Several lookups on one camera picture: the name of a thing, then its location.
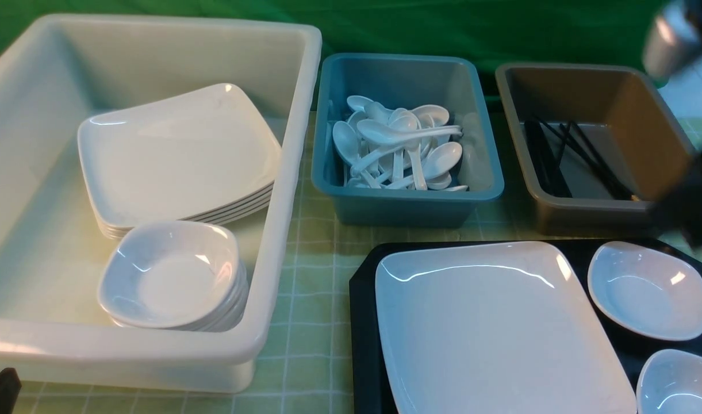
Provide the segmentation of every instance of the brown plastic bin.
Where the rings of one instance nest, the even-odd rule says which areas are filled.
[[[516,63],[500,66],[496,82],[527,189],[545,234],[652,233],[647,216],[692,159],[693,146],[655,86],[619,66]],[[571,149],[561,173],[573,195],[543,191],[527,149],[524,121],[536,114],[558,129],[581,126],[614,174],[643,201],[614,200]],[[545,129],[553,151],[560,140]]]

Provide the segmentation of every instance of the grid pattern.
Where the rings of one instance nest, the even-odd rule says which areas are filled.
[[[681,125],[702,147],[702,118]],[[312,128],[308,133],[312,137]],[[353,412],[348,280],[371,249],[385,242],[542,239],[511,142],[500,155],[507,189],[482,204],[462,228],[436,230],[351,227],[335,219],[330,199],[309,180],[312,139],[301,162],[279,297],[256,376],[237,396],[26,383],[16,413],[346,414]],[[663,241],[687,251],[677,234]],[[696,254],[702,260],[702,251]]]

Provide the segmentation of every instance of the white plate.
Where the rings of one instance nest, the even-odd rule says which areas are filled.
[[[242,200],[274,181],[282,152],[231,84],[89,118],[78,147],[95,214],[119,228]]]
[[[398,252],[377,313],[400,414],[634,414],[634,391],[569,263],[539,241]]]
[[[266,205],[269,205],[269,202],[271,201],[271,192],[264,194],[261,197],[257,197],[254,200],[248,201],[245,204],[239,205],[237,207],[234,207],[232,209],[224,209],[224,210],[218,210],[217,212],[213,212],[211,215],[206,215],[203,217],[199,218],[193,218],[193,219],[185,219],[182,221],[191,221],[191,222],[201,222],[201,223],[212,223],[215,220],[222,219],[223,217],[228,217],[231,215],[238,215],[243,212],[247,212],[248,210],[253,210],[259,207],[266,207]],[[130,228],[117,228],[117,227],[109,227],[105,223],[98,221],[98,225],[101,227],[101,229],[106,229],[108,231],[114,231],[117,233],[128,233],[130,231]]]
[[[224,303],[240,268],[237,240],[225,228],[150,223],[129,231],[111,255],[98,303],[133,327],[182,327]]]
[[[674,349],[655,353],[637,383],[640,414],[702,414],[702,357]]]
[[[254,206],[247,207],[246,209],[239,210],[238,212],[230,212],[230,214],[225,214],[225,215],[220,215],[218,217],[214,217],[209,221],[201,222],[201,223],[207,223],[207,224],[213,224],[213,225],[225,225],[227,223],[243,219],[244,217],[250,216],[251,214],[260,212],[263,209],[266,209],[269,206],[270,200],[266,200],[266,202],[261,202],[261,204],[257,204]],[[108,237],[109,239],[122,239],[125,234],[128,233],[130,230],[116,230],[116,229],[111,229],[111,228],[106,228],[102,223],[98,223],[98,228],[100,228],[101,233],[103,233],[104,236]]]
[[[622,327],[660,340],[702,334],[702,278],[676,257],[623,241],[601,246],[588,267],[593,303]]]
[[[266,186],[266,188],[262,189],[261,191],[257,191],[254,194],[251,194],[250,196],[244,197],[242,200],[233,202],[230,205],[224,205],[224,207],[221,207],[219,209],[211,210],[210,212],[205,212],[203,214],[199,214],[196,216],[192,217],[186,217],[185,221],[203,221],[206,217],[214,216],[220,213],[225,213],[225,212],[230,212],[230,210],[240,210],[246,207],[246,205],[251,205],[255,204],[257,200],[264,199],[266,197],[271,196],[271,191],[272,191],[272,186]]]

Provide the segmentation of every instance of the green backdrop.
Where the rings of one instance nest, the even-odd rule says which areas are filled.
[[[485,87],[514,60],[642,68],[663,0],[0,0],[0,51],[49,13],[158,14],[312,24],[324,55],[387,52],[471,60]]]

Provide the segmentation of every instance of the white plastic tub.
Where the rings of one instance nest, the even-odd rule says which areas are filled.
[[[237,392],[274,310],[321,34],[224,19],[54,15],[0,58],[0,369],[25,380]],[[232,82],[282,144],[267,212],[227,227],[253,278],[228,332],[117,328],[95,291],[116,242],[87,200],[75,134],[93,113]]]

